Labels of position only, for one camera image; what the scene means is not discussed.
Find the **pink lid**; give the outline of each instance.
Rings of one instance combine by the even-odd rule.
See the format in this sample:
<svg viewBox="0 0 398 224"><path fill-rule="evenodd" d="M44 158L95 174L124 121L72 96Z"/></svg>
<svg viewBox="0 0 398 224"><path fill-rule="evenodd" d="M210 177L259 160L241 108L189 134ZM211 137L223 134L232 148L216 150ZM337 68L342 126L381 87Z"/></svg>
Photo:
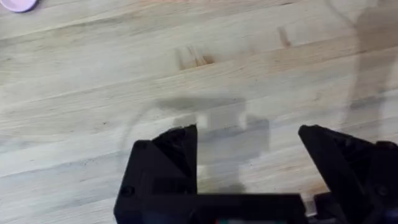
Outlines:
<svg viewBox="0 0 398 224"><path fill-rule="evenodd" d="M0 0L0 3L13 12L26 12L36 5L37 0Z"/></svg>

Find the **wood grain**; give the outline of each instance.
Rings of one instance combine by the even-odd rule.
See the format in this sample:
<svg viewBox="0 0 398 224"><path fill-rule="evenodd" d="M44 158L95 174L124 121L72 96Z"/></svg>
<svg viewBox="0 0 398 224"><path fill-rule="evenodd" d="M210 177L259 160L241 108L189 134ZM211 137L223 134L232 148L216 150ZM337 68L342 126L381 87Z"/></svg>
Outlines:
<svg viewBox="0 0 398 224"><path fill-rule="evenodd" d="M297 131L398 141L393 0L0 9L0 223L114 223L135 140L197 123L200 192L327 191Z"/></svg>

